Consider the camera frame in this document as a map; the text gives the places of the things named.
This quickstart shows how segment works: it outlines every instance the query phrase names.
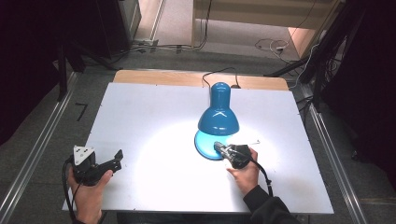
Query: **lamp shade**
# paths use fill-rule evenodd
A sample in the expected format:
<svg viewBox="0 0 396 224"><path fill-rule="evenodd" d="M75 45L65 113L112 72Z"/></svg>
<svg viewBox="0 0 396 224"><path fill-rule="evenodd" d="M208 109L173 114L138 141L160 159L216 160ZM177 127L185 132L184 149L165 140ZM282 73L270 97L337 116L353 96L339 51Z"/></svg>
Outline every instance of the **lamp shade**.
<svg viewBox="0 0 396 224"><path fill-rule="evenodd" d="M239 131L238 120L230 108L231 88L218 82L211 88L210 107L198 122L198 129L207 134L225 136Z"/></svg>

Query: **lit lamp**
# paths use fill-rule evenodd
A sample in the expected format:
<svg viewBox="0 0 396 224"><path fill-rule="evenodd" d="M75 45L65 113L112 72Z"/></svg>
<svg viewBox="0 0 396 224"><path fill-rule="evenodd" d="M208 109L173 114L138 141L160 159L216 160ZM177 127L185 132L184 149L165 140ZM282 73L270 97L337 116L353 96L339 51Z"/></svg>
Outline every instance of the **lit lamp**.
<svg viewBox="0 0 396 224"><path fill-rule="evenodd" d="M239 131L239 123L230 108L231 88L218 82L211 88L210 107L198 122L195 147L210 160L222 160L221 154L214 149L215 142L227 145L227 139Z"/></svg>

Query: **wooden desk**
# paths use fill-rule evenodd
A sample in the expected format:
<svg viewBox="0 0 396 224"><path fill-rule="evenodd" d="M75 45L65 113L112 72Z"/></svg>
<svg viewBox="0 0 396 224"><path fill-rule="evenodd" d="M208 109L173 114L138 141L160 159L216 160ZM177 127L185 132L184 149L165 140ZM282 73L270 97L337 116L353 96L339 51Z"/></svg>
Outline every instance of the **wooden desk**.
<svg viewBox="0 0 396 224"><path fill-rule="evenodd" d="M212 2L210 20L289 27L290 34L294 33L292 40L297 53L300 57L304 57L316 43L321 32L332 24L340 2L340 0L318 0L313 6L314 0L216 0ZM208 6L209 0L194 0L193 46L195 19L205 19Z"/></svg>
<svg viewBox="0 0 396 224"><path fill-rule="evenodd" d="M109 83L86 144L95 147L98 163L123 150L122 169L106 186L104 210L248 213L223 161L202 157L194 145L198 120L210 103L203 74L119 71ZM234 84L234 76L213 74L207 80ZM232 143L260 140L252 146L258 162L292 213L332 213L286 82L279 77L238 80L242 88L260 90L232 89L230 107L240 124ZM259 183L266 189L262 175Z"/></svg>

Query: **black sleeve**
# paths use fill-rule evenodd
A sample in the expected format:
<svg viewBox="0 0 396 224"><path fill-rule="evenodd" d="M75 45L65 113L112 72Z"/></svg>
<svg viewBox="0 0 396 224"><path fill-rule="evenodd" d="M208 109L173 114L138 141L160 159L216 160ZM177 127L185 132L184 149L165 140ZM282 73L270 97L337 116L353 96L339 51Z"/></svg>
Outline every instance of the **black sleeve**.
<svg viewBox="0 0 396 224"><path fill-rule="evenodd" d="M85 224L84 222L80 222L77 219L74 219L72 224Z"/></svg>
<svg viewBox="0 0 396 224"><path fill-rule="evenodd" d="M252 213L253 223L265 224L297 224L300 223L291 215L289 209L278 197L270 197L260 185L251 190L244 202Z"/></svg>

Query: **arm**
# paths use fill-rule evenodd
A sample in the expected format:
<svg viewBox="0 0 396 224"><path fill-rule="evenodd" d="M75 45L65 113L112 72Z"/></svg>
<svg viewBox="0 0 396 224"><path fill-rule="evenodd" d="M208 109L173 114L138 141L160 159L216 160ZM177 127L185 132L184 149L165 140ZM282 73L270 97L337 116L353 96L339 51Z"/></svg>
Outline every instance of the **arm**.
<svg viewBox="0 0 396 224"><path fill-rule="evenodd" d="M251 157L257 160L258 154L250 149ZM252 213L253 223L299 223L291 215L288 208L278 197L270 197L259 185L259 168L250 162L245 168L236 170L231 164L227 166L227 171L233 175L236 185L244 194L244 202Z"/></svg>
<svg viewBox="0 0 396 224"><path fill-rule="evenodd" d="M78 183L76 182L73 175L73 169L69 169L67 182L72 189L73 194L75 194L76 190L78 190L75 196L78 214L77 220L73 220L74 224L98 223L100 217L102 216L103 191L112 175L113 172L108 170L95 186L87 187L81 185L78 187Z"/></svg>

